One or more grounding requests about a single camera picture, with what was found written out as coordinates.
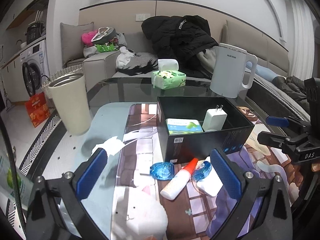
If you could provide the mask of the person's right hand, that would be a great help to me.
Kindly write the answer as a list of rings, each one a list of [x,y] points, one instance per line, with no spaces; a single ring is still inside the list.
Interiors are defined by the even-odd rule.
[[[320,171],[320,161],[316,161],[312,163],[311,169],[313,172],[319,172]]]

